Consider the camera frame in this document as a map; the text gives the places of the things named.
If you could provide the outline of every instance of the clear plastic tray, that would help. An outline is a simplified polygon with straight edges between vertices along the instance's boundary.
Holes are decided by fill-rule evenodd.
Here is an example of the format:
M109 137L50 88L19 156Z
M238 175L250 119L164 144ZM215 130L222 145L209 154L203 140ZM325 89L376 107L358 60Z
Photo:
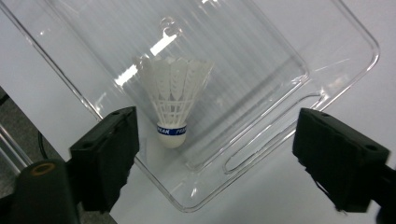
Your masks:
M3 2L93 116L137 105L135 163L183 212L269 160L292 136L299 108L323 110L379 56L375 40L337 0ZM158 120L134 69L141 56L214 63L181 147L157 139Z

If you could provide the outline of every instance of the black plastic bracket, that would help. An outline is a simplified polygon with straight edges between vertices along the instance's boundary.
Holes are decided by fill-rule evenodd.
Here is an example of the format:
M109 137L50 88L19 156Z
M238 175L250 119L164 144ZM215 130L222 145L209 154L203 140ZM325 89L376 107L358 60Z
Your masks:
M386 165L389 150L340 120L301 109L293 154L337 210L366 212L375 200L396 212L396 174Z
M111 113L70 147L68 171L86 211L110 211L138 150L135 107Z
M39 161L23 169L10 197L4 223L80 223L64 161Z

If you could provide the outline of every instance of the shuttlecock cork base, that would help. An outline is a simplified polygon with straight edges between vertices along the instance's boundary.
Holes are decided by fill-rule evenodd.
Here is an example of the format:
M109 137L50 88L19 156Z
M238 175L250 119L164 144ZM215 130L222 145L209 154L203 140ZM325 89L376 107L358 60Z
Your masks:
M179 127L157 123L158 138L163 143L163 146L167 148L180 147L186 140L186 131L186 123Z
M136 68L159 122L164 147L179 147L186 140L186 118L204 88L213 63L184 58L140 58Z

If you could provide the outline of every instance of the white background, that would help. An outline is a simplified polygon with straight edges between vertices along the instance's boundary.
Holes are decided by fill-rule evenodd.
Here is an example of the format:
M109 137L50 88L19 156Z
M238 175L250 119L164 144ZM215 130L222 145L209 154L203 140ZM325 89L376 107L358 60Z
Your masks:
M345 2L379 42L380 59L326 112L392 150L389 166L394 168L396 2ZM0 85L64 158L68 158L67 149L95 124L92 116L53 75L3 13L0 13ZM111 215L120 224L375 223L377 210L377 205L372 203L368 214L345 216L336 212L292 156L289 147L289 150L276 151L270 161L259 162L214 200L192 214L176 210L134 166L129 184L122 189Z

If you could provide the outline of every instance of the white shuttlecock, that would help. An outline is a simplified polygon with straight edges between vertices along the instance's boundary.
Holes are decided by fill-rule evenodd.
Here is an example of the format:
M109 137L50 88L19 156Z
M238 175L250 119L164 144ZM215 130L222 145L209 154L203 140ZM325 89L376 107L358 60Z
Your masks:
M213 63L183 58L138 60L136 68L157 112L157 131L165 147L185 141L186 118L212 67Z

